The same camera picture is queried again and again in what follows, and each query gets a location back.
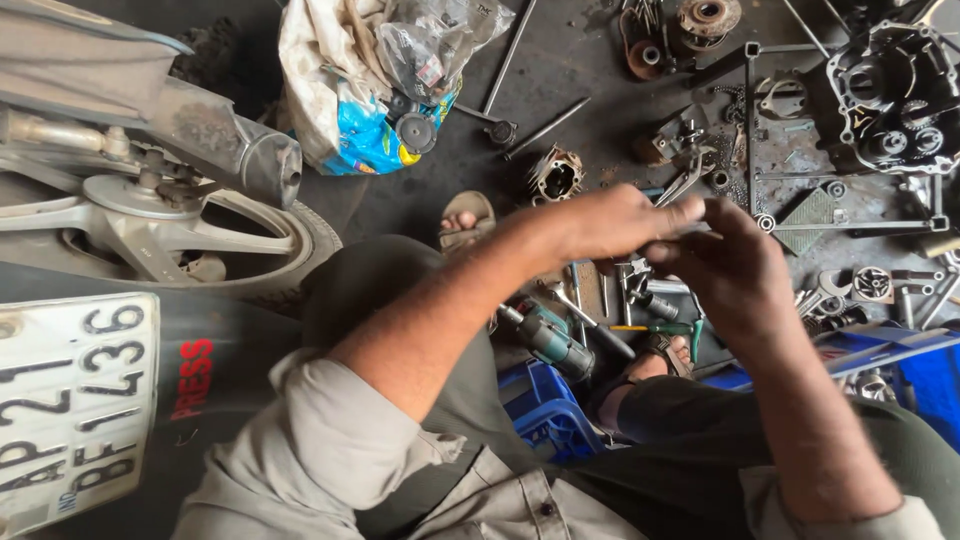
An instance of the blue crate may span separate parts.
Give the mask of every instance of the blue crate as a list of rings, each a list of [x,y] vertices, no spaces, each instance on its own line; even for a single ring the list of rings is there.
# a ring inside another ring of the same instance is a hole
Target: blue crate
[[[552,366],[531,358],[501,372],[497,382],[501,398],[505,390],[514,390],[503,404],[514,430],[551,463],[583,459],[605,450],[570,387]]]

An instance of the power drill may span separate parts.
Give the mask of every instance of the power drill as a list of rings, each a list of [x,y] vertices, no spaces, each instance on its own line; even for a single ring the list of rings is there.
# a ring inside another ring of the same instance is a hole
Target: power drill
[[[557,368],[570,381],[584,380],[593,371],[593,352],[570,337],[564,319],[536,300],[524,298],[517,309],[501,304],[497,312],[516,325],[533,356]]]

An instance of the license plate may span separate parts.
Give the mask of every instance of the license plate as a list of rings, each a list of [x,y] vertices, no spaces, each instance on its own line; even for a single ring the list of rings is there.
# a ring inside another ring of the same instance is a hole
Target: license plate
[[[159,326],[150,293],[0,305],[0,540],[136,489]]]

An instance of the silver alloy wheel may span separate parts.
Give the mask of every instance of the silver alloy wheel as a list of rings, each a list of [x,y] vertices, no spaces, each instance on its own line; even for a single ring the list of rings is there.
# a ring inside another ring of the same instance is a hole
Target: silver alloy wheel
[[[23,185],[30,181],[9,174],[5,179],[0,173],[0,205],[6,205],[0,206],[0,260],[146,286],[201,288],[235,298],[289,298],[309,270],[342,247],[323,219],[299,203],[284,212],[223,189],[208,195],[199,208],[158,206],[152,191],[138,189],[135,178],[128,178],[135,169],[96,155],[0,146],[2,170],[71,196],[34,202],[36,196]],[[211,224],[204,219],[209,209],[220,215],[228,210],[268,235]],[[230,274],[237,273],[227,272],[225,281],[201,282],[178,265],[176,258],[184,253],[215,253],[234,261],[272,257],[256,265],[262,270],[256,275],[232,279]]]

